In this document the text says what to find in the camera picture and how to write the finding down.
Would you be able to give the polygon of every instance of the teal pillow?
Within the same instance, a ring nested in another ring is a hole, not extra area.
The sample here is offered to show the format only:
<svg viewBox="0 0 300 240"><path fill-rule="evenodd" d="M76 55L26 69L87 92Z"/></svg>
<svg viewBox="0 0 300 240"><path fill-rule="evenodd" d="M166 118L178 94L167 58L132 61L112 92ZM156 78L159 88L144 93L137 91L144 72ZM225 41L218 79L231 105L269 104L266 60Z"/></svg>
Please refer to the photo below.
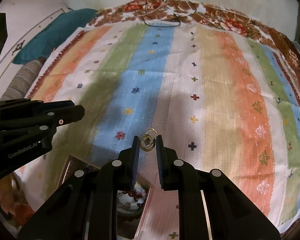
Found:
<svg viewBox="0 0 300 240"><path fill-rule="evenodd" d="M60 14L19 51L12 63L24 65L39 57L48 58L54 48L96 16L96 10L87 8Z"/></svg>

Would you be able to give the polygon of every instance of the floral blanket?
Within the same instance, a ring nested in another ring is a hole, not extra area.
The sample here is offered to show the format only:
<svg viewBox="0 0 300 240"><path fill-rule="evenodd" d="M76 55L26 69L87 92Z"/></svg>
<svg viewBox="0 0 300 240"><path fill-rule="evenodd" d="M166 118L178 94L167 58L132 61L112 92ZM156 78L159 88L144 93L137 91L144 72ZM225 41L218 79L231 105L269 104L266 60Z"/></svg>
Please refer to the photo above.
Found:
<svg viewBox="0 0 300 240"><path fill-rule="evenodd" d="M31 175L34 209L69 155L101 167L151 127L196 169L221 169L280 233L300 218L300 55L239 12L175 0L103 10L50 55L28 97L86 109L17 171ZM138 173L150 190L135 238L178 236L178 194L161 190L154 150Z"/></svg>

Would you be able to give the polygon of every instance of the finger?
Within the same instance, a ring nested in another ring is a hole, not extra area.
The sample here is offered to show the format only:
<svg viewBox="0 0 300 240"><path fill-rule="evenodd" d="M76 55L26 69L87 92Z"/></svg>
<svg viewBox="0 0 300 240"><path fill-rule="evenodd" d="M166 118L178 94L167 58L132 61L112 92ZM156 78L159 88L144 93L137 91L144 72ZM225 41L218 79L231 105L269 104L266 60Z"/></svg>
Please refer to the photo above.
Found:
<svg viewBox="0 0 300 240"><path fill-rule="evenodd" d="M4 212L15 215L11 174L0 179L0 205Z"/></svg>

